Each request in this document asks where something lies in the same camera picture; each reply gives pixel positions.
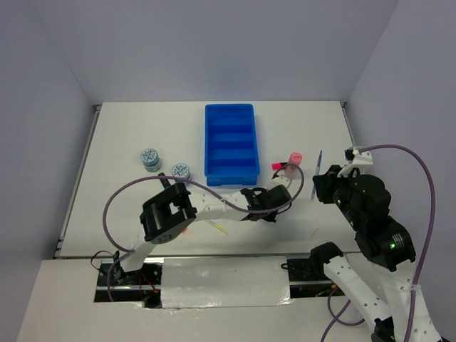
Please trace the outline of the blue thin pen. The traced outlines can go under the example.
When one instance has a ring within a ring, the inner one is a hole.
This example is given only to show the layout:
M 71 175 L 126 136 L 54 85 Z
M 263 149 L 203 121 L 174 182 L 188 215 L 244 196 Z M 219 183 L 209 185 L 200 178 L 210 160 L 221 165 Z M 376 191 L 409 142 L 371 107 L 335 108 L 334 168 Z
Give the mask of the blue thin pen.
M 314 177 L 320 175 L 322 155 L 323 155 L 323 150 L 320 150 L 320 152 L 318 154 L 318 159 L 316 162 L 316 169 L 315 169 Z M 315 196 L 316 196 L 316 186 L 313 183 L 313 187 L 312 187 L 312 191 L 311 191 L 311 201 L 315 200 Z

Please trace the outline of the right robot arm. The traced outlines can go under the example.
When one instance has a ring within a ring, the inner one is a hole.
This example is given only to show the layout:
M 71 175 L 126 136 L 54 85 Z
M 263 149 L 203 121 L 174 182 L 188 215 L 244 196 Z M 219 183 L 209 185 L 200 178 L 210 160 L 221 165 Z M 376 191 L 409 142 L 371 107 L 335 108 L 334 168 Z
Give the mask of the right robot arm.
M 358 170 L 347 177 L 333 165 L 313 177 L 318 200 L 335 204 L 355 232 L 361 254 L 372 264 L 386 299 L 382 300 L 333 243 L 311 250 L 310 271 L 328 277 L 367 323 L 372 341 L 442 341 L 413 277 L 418 269 L 408 231 L 389 215 L 391 195 L 384 182 Z

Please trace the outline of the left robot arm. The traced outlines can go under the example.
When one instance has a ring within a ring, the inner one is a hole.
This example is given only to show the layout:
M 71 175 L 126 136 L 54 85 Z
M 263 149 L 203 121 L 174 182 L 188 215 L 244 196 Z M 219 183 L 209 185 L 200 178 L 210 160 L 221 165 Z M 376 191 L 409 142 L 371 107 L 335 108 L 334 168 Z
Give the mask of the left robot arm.
M 126 252 L 114 253 L 107 277 L 119 284 L 135 282 L 153 249 L 175 240 L 192 223 L 218 219 L 275 222 L 280 209 L 291 205 L 290 200 L 283 184 L 217 196 L 191 193 L 185 184 L 174 184 L 143 204 L 141 229 Z

